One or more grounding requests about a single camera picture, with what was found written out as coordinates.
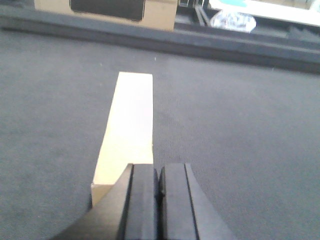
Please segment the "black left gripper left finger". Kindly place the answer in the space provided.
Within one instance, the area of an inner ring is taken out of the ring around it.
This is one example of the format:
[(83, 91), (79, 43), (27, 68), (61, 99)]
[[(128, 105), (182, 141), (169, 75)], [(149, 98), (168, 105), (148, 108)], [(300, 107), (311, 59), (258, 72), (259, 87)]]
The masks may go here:
[(128, 164), (111, 190), (55, 240), (157, 240), (158, 176), (152, 164)]

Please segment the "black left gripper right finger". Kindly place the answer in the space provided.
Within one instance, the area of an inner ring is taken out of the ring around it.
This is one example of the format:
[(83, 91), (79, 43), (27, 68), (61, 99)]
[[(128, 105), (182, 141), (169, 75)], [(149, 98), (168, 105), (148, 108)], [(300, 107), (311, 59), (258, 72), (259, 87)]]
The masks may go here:
[(171, 163), (160, 173), (163, 240), (235, 240), (197, 182), (190, 164)]

